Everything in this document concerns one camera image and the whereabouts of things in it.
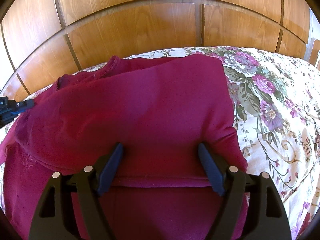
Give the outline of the magenta red shirt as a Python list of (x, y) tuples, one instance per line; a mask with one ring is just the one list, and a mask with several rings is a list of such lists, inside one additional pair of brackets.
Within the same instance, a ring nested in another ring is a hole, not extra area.
[(193, 54), (112, 57), (100, 70), (60, 77), (35, 98), (1, 143), (4, 205), (23, 238), (47, 181), (124, 155), (99, 201), (117, 239), (204, 239), (222, 199), (197, 156), (213, 154), (245, 171), (222, 62)]

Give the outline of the wooden panelled wardrobe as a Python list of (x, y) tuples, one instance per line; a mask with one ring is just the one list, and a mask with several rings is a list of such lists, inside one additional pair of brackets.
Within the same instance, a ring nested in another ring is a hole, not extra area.
[(1, 20), (1, 94), (23, 100), (64, 74), (157, 49), (303, 58), (309, 35), (305, 0), (14, 0)]

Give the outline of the wooden bed headboard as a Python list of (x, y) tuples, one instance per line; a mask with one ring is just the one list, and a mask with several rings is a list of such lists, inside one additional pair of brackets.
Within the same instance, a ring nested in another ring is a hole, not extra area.
[(311, 55), (309, 58), (309, 63), (319, 68), (319, 50), (320, 50), (320, 40), (314, 40), (311, 50)]

